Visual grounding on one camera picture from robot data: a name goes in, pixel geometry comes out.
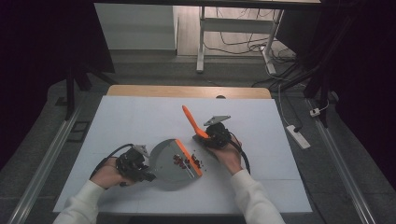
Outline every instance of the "person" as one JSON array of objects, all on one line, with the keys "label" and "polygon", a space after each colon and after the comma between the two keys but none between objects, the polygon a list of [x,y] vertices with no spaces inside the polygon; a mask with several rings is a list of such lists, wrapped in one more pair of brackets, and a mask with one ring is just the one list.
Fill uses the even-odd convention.
[{"label": "person", "polygon": [[[241,144],[234,137],[235,143]],[[242,211],[247,224],[284,224],[282,216],[268,199],[268,193],[260,182],[255,181],[241,166],[241,155],[231,144],[222,149],[209,148],[231,174],[231,184],[235,191],[235,202]],[[120,175],[116,159],[110,158],[98,172],[87,180],[76,196],[69,198],[65,209],[53,223],[96,223],[97,202],[106,189],[125,182],[134,182]]]}]

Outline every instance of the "orange handle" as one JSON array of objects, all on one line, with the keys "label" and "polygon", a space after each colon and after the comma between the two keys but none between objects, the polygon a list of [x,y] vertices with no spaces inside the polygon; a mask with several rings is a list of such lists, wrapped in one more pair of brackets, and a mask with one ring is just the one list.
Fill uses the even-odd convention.
[{"label": "orange handle", "polygon": [[203,137],[203,138],[209,138],[209,135],[207,135],[206,132],[204,132],[202,129],[200,129],[197,125],[197,123],[195,123],[194,118],[192,117],[192,114],[190,113],[190,110],[186,107],[186,106],[182,106],[184,114],[186,115],[187,119],[189,120],[192,128],[195,130],[196,134],[198,134],[199,136]]}]

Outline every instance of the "white device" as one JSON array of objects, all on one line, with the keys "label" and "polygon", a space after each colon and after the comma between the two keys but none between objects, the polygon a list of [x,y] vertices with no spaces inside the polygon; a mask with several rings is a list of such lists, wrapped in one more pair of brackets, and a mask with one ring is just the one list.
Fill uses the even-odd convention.
[{"label": "white device", "polygon": [[311,145],[309,145],[309,143],[305,140],[303,135],[300,132],[295,132],[294,129],[295,129],[294,125],[289,125],[288,127],[286,127],[286,130],[289,131],[290,135],[294,138],[294,140],[297,142],[300,148],[306,149],[311,147]]},{"label": "white device", "polygon": [[311,115],[312,118],[313,118],[313,117],[316,117],[317,115],[320,114],[320,110],[319,110],[318,108],[313,109],[313,110],[310,110],[310,111],[309,111],[309,114]]}]

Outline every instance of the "power strip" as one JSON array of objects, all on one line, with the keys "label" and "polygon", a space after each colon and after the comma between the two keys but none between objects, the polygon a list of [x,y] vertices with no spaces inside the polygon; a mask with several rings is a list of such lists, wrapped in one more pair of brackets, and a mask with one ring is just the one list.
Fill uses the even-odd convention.
[{"label": "power strip", "polygon": [[297,142],[297,144],[300,146],[300,148],[302,149],[306,149],[311,147],[311,145],[309,145],[309,143],[305,140],[305,138],[299,133],[295,133],[294,132],[294,125],[290,125],[288,127],[286,127],[286,130],[289,131],[290,135],[294,138],[294,140]]}]

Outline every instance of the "wall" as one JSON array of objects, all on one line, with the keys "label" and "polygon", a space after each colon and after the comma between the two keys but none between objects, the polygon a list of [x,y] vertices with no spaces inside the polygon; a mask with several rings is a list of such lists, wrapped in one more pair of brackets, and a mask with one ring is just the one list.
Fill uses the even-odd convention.
[{"label": "wall", "polygon": [[176,49],[174,7],[95,4],[109,49]]}]

